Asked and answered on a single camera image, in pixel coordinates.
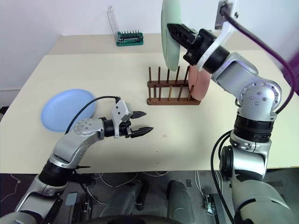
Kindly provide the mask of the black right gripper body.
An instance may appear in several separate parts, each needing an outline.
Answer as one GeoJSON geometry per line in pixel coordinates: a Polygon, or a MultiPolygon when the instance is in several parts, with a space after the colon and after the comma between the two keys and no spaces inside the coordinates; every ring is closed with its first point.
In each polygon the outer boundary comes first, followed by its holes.
{"type": "Polygon", "coordinates": [[[200,29],[196,36],[189,35],[186,43],[183,45],[187,50],[183,58],[190,65],[196,65],[215,39],[216,36],[206,29],[200,29]]]}

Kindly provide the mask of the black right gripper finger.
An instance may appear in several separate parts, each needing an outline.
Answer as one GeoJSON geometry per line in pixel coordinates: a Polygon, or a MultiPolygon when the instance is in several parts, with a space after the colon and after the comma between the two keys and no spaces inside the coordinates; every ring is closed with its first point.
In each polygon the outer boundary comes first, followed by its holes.
{"type": "Polygon", "coordinates": [[[190,47],[196,40],[197,35],[184,24],[167,24],[171,37],[181,46],[190,47]]]}

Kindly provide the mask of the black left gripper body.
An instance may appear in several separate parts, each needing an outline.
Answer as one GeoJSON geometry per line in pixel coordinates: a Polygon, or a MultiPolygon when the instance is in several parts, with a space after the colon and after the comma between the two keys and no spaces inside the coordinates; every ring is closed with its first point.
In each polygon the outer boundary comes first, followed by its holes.
{"type": "Polygon", "coordinates": [[[127,120],[126,122],[121,122],[119,125],[119,136],[124,136],[125,138],[129,138],[131,136],[131,122],[127,120]]]}

